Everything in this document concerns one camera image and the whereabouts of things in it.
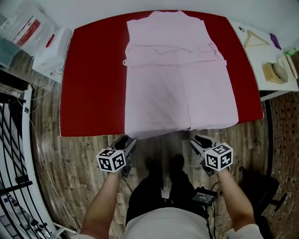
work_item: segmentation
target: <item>red table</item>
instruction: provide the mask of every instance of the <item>red table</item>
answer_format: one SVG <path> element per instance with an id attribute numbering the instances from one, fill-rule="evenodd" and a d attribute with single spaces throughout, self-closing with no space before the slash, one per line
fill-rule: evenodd
<path id="1" fill-rule="evenodd" d="M 126 72 L 122 64 L 129 42 L 127 21 L 152 11 L 110 17 L 74 30 L 62 81 L 61 136 L 124 133 Z M 227 61 L 239 123 L 263 118 L 253 70 L 238 36 L 225 17 L 184 11 L 205 22 Z"/>

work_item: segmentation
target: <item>wooden floor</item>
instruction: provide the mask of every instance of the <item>wooden floor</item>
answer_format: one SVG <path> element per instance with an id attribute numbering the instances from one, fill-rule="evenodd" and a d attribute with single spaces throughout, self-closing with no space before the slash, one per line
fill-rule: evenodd
<path id="1" fill-rule="evenodd" d="M 14 67 L 7 71 L 31 82 L 36 89 L 35 97 L 40 97 L 50 90 L 53 81 L 32 71 L 31 64 L 31 58 L 26 54 L 20 54 Z M 68 211 L 74 217 L 77 227 L 80 228 L 89 204 L 106 177 L 106 174 L 99 170 L 95 156 L 119 136 L 60 137 L 60 87 L 60 84 L 55 83 L 50 93 L 35 100 L 33 123 L 36 126 L 43 160 L 50 177 Z M 139 141 L 132 155 L 133 167 L 128 177 L 128 183 L 134 189 L 147 176 L 143 164 L 144 158 L 149 156 L 159 158 L 162 160 L 165 170 L 163 196 L 167 197 L 171 187 L 167 174 L 168 159 L 175 154 L 183 154 L 185 157 L 184 171 L 188 174 L 194 187 L 204 186 L 209 189 L 216 182 L 216 178 L 215 176 L 209 178 L 206 175 L 200 165 L 200 158 L 189 145 L 189 140 L 196 134 L 215 137 L 233 147 L 234 164 L 232 174 L 237 181 L 241 179 L 238 170 L 240 166 L 251 167 L 255 171 L 265 174 L 268 154 L 267 132 L 265 117 L 262 120 L 235 125 L 228 129 L 176 132 Z M 74 222 L 51 186 L 50 179 L 42 165 L 42 157 L 37 153 L 36 148 L 35 152 L 39 180 L 53 218 L 59 224 L 75 229 Z M 129 197 L 130 190 L 121 181 L 115 216 L 110 230 L 112 238 L 121 237 L 124 233 Z M 222 196 L 219 196 L 215 206 L 217 238 L 226 238 L 225 232 L 231 227 L 231 222 Z"/>

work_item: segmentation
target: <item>pink robe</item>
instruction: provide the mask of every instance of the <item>pink robe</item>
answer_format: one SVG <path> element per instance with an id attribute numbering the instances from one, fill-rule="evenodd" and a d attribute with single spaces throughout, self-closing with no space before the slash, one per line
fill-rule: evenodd
<path id="1" fill-rule="evenodd" d="M 202 20 L 153 12 L 127 24 L 126 134 L 144 139 L 238 122 L 226 61 Z"/>

